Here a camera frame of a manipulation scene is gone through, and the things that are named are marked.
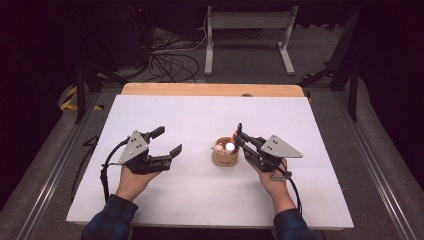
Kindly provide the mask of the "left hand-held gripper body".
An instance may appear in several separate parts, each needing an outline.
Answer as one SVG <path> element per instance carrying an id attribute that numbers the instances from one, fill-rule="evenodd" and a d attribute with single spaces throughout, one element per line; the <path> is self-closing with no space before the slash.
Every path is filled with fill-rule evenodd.
<path id="1" fill-rule="evenodd" d="M 134 130 L 129 136 L 118 164 L 127 166 L 132 173 L 146 175 L 170 169 L 172 157 L 170 155 L 153 157 L 149 154 L 149 144 L 152 139 L 149 133 Z"/>

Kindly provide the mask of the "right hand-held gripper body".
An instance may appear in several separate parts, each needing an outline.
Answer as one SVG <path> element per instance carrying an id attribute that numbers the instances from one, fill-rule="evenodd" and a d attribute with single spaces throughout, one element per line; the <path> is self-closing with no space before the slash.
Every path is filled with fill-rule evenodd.
<path id="1" fill-rule="evenodd" d="M 258 142 L 246 142 L 244 156 L 262 172 L 273 172 L 284 158 L 302 158 L 303 154 L 276 135 L 267 140 L 258 137 Z"/>

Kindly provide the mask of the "wooden pen holder cup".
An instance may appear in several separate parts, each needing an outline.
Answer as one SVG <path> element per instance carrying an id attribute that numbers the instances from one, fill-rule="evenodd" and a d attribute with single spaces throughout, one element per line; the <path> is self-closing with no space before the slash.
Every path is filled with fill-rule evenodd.
<path id="1" fill-rule="evenodd" d="M 231 142 L 230 137 L 221 137 L 216 140 L 212 147 L 212 161 L 216 166 L 220 167 L 232 167 L 235 166 L 238 161 L 238 150 L 235 148 L 234 152 L 228 155 L 225 152 L 225 145 Z"/>

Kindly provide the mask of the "person's left hand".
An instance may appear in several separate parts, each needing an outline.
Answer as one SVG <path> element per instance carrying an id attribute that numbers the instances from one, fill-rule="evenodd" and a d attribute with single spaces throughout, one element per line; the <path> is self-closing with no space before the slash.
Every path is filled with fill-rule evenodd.
<path id="1" fill-rule="evenodd" d="M 148 186 L 148 184 L 159 175 L 159 172 L 146 175 L 134 174 L 127 166 L 121 168 L 121 175 L 115 195 L 128 201 L 135 200 Z"/>

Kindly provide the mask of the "person's right hand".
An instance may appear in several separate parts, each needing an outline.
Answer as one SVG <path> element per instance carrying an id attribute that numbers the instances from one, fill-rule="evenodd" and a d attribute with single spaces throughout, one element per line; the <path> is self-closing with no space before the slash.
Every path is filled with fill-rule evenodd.
<path id="1" fill-rule="evenodd" d="M 275 206 L 288 206 L 291 198 L 289 196 L 287 186 L 284 181 L 276 181 L 272 179 L 272 172 L 262 172 L 258 167 L 251 163 L 253 169 L 257 172 L 260 182 L 268 193 Z"/>

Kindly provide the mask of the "white table cover sheet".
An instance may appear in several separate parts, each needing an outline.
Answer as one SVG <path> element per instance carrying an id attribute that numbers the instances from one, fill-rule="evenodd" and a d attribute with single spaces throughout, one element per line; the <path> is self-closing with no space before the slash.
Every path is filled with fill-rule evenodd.
<path id="1" fill-rule="evenodd" d="M 274 209 L 256 171 L 244 159 L 233 167 L 212 162 L 215 141 L 231 135 L 239 123 L 250 136 L 276 135 L 303 154 L 288 161 L 295 183 L 289 191 L 300 198 L 309 227 L 352 227 L 339 181 L 304 97 L 117 96 L 67 221 L 85 224 L 104 207 L 101 166 L 106 160 L 119 159 L 119 142 L 134 130 L 164 126 L 165 133 L 151 143 L 151 155 L 165 155 L 178 145 L 182 152 L 136 199 L 139 209 L 134 225 L 272 227 Z"/>

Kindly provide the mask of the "black tripod stand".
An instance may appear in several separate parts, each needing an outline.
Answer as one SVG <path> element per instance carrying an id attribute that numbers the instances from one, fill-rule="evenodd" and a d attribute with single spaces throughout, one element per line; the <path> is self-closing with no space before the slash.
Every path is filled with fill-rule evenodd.
<path id="1" fill-rule="evenodd" d="M 127 80 L 118 76 L 117 74 L 107 70 L 105 67 L 88 60 L 85 56 L 81 55 L 76 57 L 74 63 L 75 70 L 75 84 L 77 87 L 77 119 L 76 124 L 80 124 L 84 119 L 87 112 L 85 86 L 88 86 L 92 92 L 99 92 L 102 87 L 100 86 L 99 79 L 91 83 L 95 78 L 94 74 L 99 72 L 111 79 L 113 82 L 119 83 L 124 86 Z"/>

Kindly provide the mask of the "yellow black hazard tape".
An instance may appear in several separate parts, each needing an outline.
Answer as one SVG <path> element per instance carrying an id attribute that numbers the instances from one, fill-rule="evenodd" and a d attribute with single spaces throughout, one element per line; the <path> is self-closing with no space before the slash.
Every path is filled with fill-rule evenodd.
<path id="1" fill-rule="evenodd" d="M 65 96 L 65 99 L 63 100 L 63 103 L 61 104 L 60 108 L 62 110 L 73 110 L 76 111 L 78 109 L 77 104 L 72 104 L 73 97 L 77 94 L 77 87 L 72 86 L 68 93 Z"/>

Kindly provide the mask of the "black angled stand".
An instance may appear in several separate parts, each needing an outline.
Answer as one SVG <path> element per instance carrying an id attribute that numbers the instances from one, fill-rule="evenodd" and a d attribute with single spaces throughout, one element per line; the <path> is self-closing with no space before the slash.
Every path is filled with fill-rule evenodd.
<path id="1" fill-rule="evenodd" d="M 347 110 L 353 122 L 357 122 L 356 107 L 359 73 L 354 62 L 354 58 L 349 53 L 349 47 L 351 45 L 352 36 L 356 28 L 360 10 L 360 7 L 355 7 L 352 10 L 332 56 L 329 62 L 325 64 L 325 68 L 310 77 L 305 77 L 299 83 L 300 87 L 306 87 L 320 80 L 324 76 L 332 74 L 333 79 L 329 84 L 332 91 L 341 91 L 346 84 L 349 84 Z"/>

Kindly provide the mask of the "dark computer box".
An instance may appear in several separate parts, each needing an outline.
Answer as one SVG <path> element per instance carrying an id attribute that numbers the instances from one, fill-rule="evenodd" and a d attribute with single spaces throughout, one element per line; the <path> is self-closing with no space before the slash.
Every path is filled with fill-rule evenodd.
<path id="1" fill-rule="evenodd" d="M 152 46 L 152 24 L 141 6 L 117 5 L 113 14 L 112 51 L 118 66 L 145 66 Z"/>

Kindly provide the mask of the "aluminium floor rail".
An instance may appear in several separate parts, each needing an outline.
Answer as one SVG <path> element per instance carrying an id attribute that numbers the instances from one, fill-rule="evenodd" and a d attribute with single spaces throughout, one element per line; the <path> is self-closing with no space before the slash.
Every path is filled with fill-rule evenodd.
<path id="1" fill-rule="evenodd" d="M 31 240 L 55 191 L 63 176 L 63 173 L 68 165 L 70 154 L 74 148 L 76 140 L 82 132 L 87 119 L 92 111 L 92 108 L 97 103 L 100 93 L 91 93 L 87 97 L 86 107 L 87 113 L 85 113 L 78 124 L 74 124 L 65 145 L 62 148 L 59 157 L 57 158 L 55 165 L 50 172 L 46 182 L 43 184 L 37 200 L 31 209 L 25 223 L 23 224 L 16 240 Z"/>
<path id="2" fill-rule="evenodd" d="M 344 119 L 352 131 L 354 138 L 363 155 L 364 165 L 370 174 L 370 177 L 377 189 L 380 198 L 395 226 L 396 231 L 401 240 L 416 240 L 416 235 L 409 224 L 394 192 L 384 176 L 371 147 L 369 146 L 365 136 L 357 122 L 353 121 L 348 112 L 348 103 L 345 97 L 340 92 L 334 92 L 333 96 L 339 106 Z"/>

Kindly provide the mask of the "grey metal stand frame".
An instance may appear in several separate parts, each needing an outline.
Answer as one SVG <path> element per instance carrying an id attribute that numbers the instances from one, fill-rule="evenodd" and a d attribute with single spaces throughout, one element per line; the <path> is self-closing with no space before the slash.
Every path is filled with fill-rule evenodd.
<path id="1" fill-rule="evenodd" d="M 285 36 L 277 43 L 281 59 L 286 73 L 289 76 L 295 74 L 287 47 L 291 38 L 294 23 L 297 17 L 298 7 L 293 6 L 290 10 L 280 12 L 215 12 L 212 6 L 207 9 L 205 32 L 206 32 L 206 56 L 204 73 L 213 73 L 213 31 L 222 29 L 284 29 Z"/>

